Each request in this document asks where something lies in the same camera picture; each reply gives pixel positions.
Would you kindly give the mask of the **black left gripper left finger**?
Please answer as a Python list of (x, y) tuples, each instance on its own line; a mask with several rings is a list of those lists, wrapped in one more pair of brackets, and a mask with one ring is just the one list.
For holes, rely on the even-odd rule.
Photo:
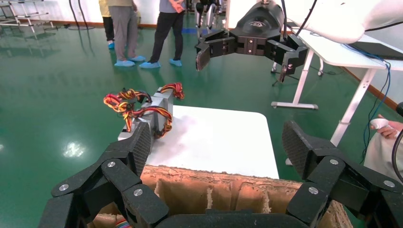
[(53, 188), (39, 227), (85, 228), (111, 203), (134, 228), (156, 227), (169, 208), (141, 180), (151, 146), (144, 122), (129, 138), (109, 144), (94, 164)]

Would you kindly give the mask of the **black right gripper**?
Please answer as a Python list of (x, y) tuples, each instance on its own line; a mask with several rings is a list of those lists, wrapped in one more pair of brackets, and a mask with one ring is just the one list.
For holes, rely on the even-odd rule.
[(266, 56), (281, 65), (277, 82), (283, 83), (287, 76), (298, 80), (291, 75), (304, 64), (308, 48), (294, 34), (280, 41), (283, 23), (283, 10), (278, 4), (272, 1), (256, 3), (231, 30), (231, 36), (225, 30), (219, 30), (198, 39), (195, 46), (196, 70), (202, 71), (213, 57), (236, 52)]

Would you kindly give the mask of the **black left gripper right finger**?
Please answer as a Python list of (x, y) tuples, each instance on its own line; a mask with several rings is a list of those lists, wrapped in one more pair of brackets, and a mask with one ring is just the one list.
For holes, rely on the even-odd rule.
[(329, 140), (306, 134), (294, 121), (285, 122), (283, 148), (303, 180), (287, 213), (316, 228), (332, 201), (346, 206), (368, 228), (403, 225), (403, 186), (360, 165)]

